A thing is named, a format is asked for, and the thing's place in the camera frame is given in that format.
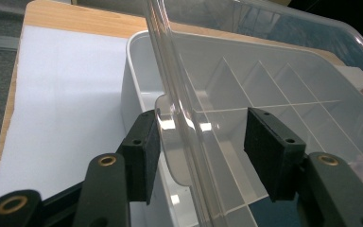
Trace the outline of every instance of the black clamp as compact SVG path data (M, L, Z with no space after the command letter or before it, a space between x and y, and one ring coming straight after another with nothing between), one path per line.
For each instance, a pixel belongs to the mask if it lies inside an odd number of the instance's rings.
M130 201L149 204L161 152L154 111L141 113L116 153L95 157L84 182L42 201L33 190L0 198L0 227L130 226Z
M299 194L302 226L363 226L363 183L351 168L329 153L306 155L274 115L249 108L244 150L272 201Z

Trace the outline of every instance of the transparent plastic lid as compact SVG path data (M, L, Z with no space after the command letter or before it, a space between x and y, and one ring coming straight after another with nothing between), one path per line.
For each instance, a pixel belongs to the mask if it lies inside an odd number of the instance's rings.
M243 150L247 108L281 119L363 181L363 95L334 65L363 71L363 39L340 22L262 1L148 0L164 84L156 103L175 181L201 226L255 226L267 195Z

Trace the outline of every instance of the clear plastic box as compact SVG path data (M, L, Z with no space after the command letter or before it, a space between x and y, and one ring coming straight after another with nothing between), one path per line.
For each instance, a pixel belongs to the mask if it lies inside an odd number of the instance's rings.
M256 225L248 204L267 192L243 151L248 107L275 114L306 152L334 153L363 180L363 96L330 63L363 71L355 30L249 0L148 0L146 17L165 91L156 102L164 154L201 226Z

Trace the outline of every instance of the wooden tabletop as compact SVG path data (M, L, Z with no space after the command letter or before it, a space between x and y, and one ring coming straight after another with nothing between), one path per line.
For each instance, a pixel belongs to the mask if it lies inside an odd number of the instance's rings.
M42 26L120 38L129 38L138 31L147 30L146 19L142 17L98 9L88 9L47 0L37 0L27 5L23 25ZM17 61L18 55L14 63L8 101L1 129L0 161L10 120L13 115Z

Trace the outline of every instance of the plastic box lid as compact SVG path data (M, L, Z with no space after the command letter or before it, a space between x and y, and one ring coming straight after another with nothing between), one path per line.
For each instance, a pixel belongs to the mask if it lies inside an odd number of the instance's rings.
M363 71L354 29L263 1L148 0L145 10L165 90L164 154L200 225L255 226L248 204L267 193L243 151L247 107L275 114L306 152L340 156L363 181L363 96L331 63Z

